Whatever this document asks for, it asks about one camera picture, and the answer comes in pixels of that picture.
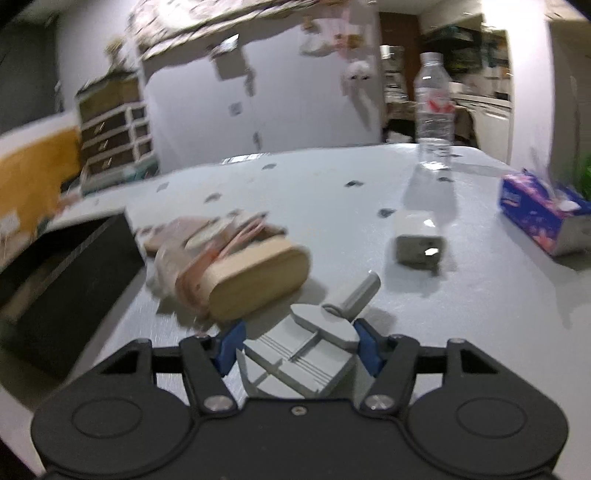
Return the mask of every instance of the white wall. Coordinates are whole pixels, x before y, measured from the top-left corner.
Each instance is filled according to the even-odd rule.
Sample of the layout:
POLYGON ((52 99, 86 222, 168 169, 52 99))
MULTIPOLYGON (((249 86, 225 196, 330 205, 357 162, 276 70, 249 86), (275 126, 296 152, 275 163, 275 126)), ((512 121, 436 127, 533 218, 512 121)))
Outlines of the white wall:
POLYGON ((58 113, 0 135, 0 158, 20 148, 78 125, 75 112, 58 113))
POLYGON ((483 0, 485 22, 507 30, 513 73, 511 166, 535 170, 532 149, 544 165, 554 129, 554 66, 545 0, 483 0))
MULTIPOLYGON (((85 81, 106 72, 102 50, 114 34, 123 33, 134 3, 80 2, 60 18, 58 60, 66 106, 74 105, 85 81)), ((377 14, 373 8, 356 8, 352 20, 366 27, 365 38, 374 47, 362 54, 375 69, 377 14)), ((239 27, 241 51, 216 62, 207 58, 206 49, 223 35, 177 47, 143 65, 154 146, 164 171, 255 153, 255 133, 263 152, 380 141, 379 78, 367 80, 352 98, 344 95, 346 60, 336 53, 302 56, 300 24, 301 15, 293 14, 239 27), (254 71, 253 96, 248 95, 246 66, 254 71), (234 103, 242 109, 237 116, 230 114, 234 103)))
POLYGON ((80 0, 60 15, 57 64, 66 110, 76 109, 74 95, 87 81, 107 72, 104 49, 114 36, 125 34, 136 1, 80 0))

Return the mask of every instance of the table surface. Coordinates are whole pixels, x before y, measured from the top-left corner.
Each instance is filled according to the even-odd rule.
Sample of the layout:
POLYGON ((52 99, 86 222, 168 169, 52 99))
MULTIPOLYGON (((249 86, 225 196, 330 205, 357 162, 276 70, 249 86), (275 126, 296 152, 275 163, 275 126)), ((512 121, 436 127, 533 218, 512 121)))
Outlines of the table surface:
MULTIPOLYGON (((320 303, 352 272, 375 270, 382 287, 362 316, 383 334, 403 333, 423 345, 467 338, 532 383, 570 422, 557 473, 565 480, 586 479, 591 470, 591 262, 584 257, 553 261, 500 214, 499 181, 506 165, 472 148, 455 147, 454 156, 453 171, 447 173, 453 181, 437 181, 422 171, 416 145, 306 150, 196 167, 89 196, 52 228, 122 207, 134 229, 181 215, 268 210, 270 222, 286 226, 294 242, 310 248, 313 267, 300 292, 247 318, 250 338, 281 320, 290 303, 320 303), (351 180, 363 185, 346 187, 351 180), (212 193, 221 197, 205 203, 212 193), (392 218, 378 212, 400 208, 434 211, 449 246, 439 275, 393 260, 392 218)), ((136 278, 101 324, 75 375, 135 338, 173 345, 210 327, 152 295, 145 286, 152 268, 136 278)), ((23 366, 12 371, 0 372, 0 436, 39 472, 28 428, 44 380, 23 366), (23 386, 23 378, 30 384, 23 386)), ((421 378, 416 393, 437 381, 421 378)), ((176 377, 158 382, 182 396, 176 377)), ((354 395, 367 388, 364 382, 361 374, 354 377, 354 395)), ((227 383, 243 398, 236 369, 227 383)))

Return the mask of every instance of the ceiling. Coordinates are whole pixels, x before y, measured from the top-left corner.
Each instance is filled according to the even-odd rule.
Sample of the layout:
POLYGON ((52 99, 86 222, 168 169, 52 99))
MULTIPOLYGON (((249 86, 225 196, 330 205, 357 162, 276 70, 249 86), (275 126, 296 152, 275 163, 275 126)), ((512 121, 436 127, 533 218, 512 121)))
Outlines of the ceiling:
POLYGON ((45 23, 56 12, 62 12, 77 0, 35 0, 17 15, 15 20, 30 23, 45 23))
POLYGON ((394 12, 397 14, 418 15, 428 10, 441 0, 378 0, 378 8, 381 12, 394 12))

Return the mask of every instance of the plastic water bottle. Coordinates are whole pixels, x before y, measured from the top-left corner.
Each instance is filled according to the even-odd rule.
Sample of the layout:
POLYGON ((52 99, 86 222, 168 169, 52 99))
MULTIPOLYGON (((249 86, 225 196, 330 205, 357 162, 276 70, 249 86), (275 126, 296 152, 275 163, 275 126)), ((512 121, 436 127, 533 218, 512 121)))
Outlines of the plastic water bottle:
POLYGON ((414 82, 420 163, 428 170, 446 170, 454 140, 455 106, 449 93, 452 79, 443 68, 440 53, 423 53, 421 62, 423 68, 414 82))

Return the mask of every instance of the bottle label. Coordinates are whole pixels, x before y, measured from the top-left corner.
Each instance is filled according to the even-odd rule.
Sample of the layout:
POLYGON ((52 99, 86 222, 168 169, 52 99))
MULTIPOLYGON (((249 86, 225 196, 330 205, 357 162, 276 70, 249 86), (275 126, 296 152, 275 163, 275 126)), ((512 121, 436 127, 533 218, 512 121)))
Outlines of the bottle label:
POLYGON ((456 110, 446 90, 417 88, 415 95, 418 113, 453 113, 456 110))

